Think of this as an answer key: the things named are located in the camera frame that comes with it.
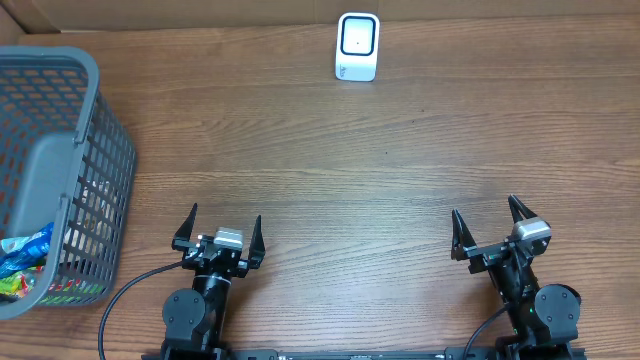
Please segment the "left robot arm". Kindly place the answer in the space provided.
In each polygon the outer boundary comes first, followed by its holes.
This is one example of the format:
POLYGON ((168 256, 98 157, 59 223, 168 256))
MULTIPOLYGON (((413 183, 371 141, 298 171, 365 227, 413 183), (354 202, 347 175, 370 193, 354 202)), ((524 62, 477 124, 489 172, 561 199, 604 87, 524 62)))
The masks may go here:
POLYGON ((266 250, 262 219, 255 221, 248 256, 242 256, 244 235, 220 227, 213 236, 201 234, 191 240, 198 206, 194 205, 176 231, 172 248, 182 253, 181 267, 194 272, 189 288, 173 292, 163 305, 165 340, 162 359, 221 359, 221 332, 234 278, 258 269, 266 250))

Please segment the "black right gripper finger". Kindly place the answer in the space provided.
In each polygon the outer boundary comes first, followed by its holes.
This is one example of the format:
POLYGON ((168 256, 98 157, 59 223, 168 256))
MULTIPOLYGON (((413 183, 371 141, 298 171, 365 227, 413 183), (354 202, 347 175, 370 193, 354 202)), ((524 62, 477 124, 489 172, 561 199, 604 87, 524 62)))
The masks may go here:
POLYGON ((509 195, 508 204, 514 223, 537 217, 515 194, 509 195))
POLYGON ((451 217, 453 226, 451 259, 457 261, 466 260, 469 258, 469 253, 477 248, 477 244, 457 209, 452 210, 451 217))

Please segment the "green candy snack bag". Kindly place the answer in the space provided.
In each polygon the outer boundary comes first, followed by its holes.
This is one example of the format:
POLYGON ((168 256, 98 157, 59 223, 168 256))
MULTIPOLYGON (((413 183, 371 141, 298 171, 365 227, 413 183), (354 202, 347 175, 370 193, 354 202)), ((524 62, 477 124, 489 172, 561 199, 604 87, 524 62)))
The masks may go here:
POLYGON ((1 300, 15 302, 24 298, 33 290, 38 282, 43 266, 30 267, 3 278, 1 280, 1 300))

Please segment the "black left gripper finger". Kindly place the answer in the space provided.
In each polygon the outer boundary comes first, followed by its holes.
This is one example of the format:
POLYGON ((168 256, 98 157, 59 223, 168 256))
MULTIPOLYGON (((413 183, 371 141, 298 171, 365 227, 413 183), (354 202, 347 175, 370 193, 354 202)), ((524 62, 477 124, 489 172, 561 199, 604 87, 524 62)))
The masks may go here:
POLYGON ((179 241, 189 241, 192 235, 192 231, 193 231, 193 227, 194 227, 194 223, 195 223, 195 219, 196 219, 196 215, 197 215, 197 209, 198 209, 198 204, 194 203, 189 215, 187 216, 187 218, 184 220, 184 222, 182 223, 182 225, 179 227, 179 229, 176 231, 176 233, 174 234, 174 239, 175 240, 179 240, 179 241))
POLYGON ((266 254, 263 234, 262 234, 262 217, 257 216, 255 226, 249 246, 248 267, 250 269, 259 269, 266 254))

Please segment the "blue Oreo cookie pack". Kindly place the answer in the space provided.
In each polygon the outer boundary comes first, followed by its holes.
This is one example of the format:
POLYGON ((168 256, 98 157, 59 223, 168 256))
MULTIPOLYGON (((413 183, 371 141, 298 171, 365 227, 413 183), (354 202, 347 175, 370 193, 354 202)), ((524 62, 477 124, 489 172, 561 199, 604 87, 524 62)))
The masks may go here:
POLYGON ((54 223, 50 222, 31 236, 1 240, 1 278, 36 266, 50 250, 54 223))

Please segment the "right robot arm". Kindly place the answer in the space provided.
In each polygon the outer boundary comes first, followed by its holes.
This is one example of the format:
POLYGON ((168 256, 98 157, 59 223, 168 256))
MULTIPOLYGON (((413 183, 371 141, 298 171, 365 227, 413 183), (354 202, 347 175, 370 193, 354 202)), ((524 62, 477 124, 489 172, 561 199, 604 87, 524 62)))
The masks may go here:
POLYGON ((532 269, 552 238, 550 224, 516 195, 508 197, 513 228, 500 243, 477 245, 459 210, 451 212, 451 258, 469 262, 472 274, 486 272, 502 307, 471 335, 457 359, 584 359, 571 342, 579 337, 582 298, 564 284, 540 286, 532 269), (499 337, 492 348, 476 347, 479 335, 501 315, 509 317, 513 334, 499 337))

